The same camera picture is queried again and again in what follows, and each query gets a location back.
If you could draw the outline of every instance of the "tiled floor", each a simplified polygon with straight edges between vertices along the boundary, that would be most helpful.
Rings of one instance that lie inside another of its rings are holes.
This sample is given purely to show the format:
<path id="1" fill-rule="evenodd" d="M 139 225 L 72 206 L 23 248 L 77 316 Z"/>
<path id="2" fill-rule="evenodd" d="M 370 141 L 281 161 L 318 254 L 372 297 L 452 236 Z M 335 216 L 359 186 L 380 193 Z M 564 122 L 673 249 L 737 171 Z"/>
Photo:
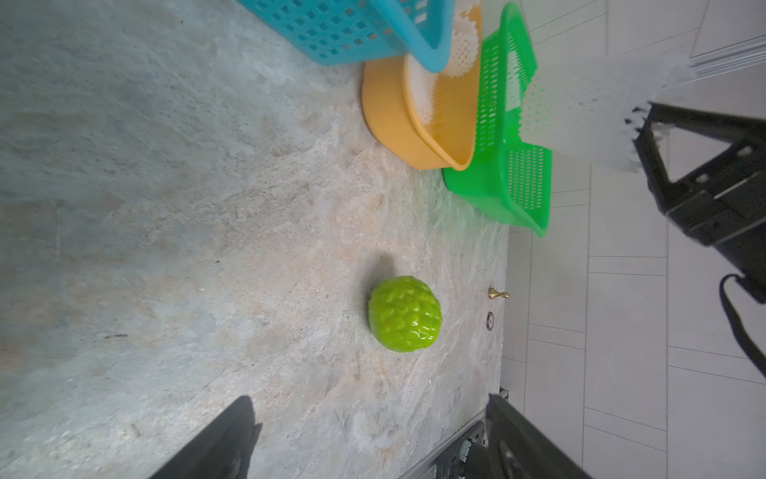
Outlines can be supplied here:
<path id="1" fill-rule="evenodd" d="M 701 53 L 766 34 L 759 0 L 522 7 L 541 61 Z M 715 31 L 733 24 L 744 30 Z M 696 83 L 687 106 L 766 117 L 766 65 Z M 721 150 L 698 140 L 670 134 L 671 176 Z M 554 153 L 552 191 L 545 238 L 509 233 L 501 378 L 509 401 L 594 479 L 763 477 L 766 379 L 733 340 L 717 298 L 732 266 L 665 222 L 642 172 Z M 754 321 L 766 309 L 730 289 L 766 345 L 766 323 Z"/>

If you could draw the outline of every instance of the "marble countertop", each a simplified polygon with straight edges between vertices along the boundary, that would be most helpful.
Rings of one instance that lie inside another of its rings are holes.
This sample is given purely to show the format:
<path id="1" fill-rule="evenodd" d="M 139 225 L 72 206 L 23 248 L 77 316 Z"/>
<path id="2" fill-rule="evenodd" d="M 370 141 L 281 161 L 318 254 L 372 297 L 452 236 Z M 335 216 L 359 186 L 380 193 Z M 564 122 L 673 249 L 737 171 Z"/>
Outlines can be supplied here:
<path id="1" fill-rule="evenodd" d="M 361 65 L 233 1 L 42 3 L 0 73 L 1 476 L 143 479 L 249 395 L 251 477 L 397 477 L 482 410 L 507 227 L 375 140 Z M 406 354 L 366 322 L 402 274 L 444 315 Z"/>

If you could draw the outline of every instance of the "green textured ball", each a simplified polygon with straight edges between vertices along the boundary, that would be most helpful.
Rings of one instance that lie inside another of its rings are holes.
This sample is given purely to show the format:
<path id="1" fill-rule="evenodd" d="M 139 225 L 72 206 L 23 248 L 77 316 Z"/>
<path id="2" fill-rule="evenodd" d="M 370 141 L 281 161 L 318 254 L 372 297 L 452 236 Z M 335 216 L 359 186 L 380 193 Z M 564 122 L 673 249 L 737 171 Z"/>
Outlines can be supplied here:
<path id="1" fill-rule="evenodd" d="M 370 328 L 378 341 L 397 353 L 434 344 L 441 330 L 441 305 L 427 284 L 412 276 L 380 283 L 369 302 Z"/>

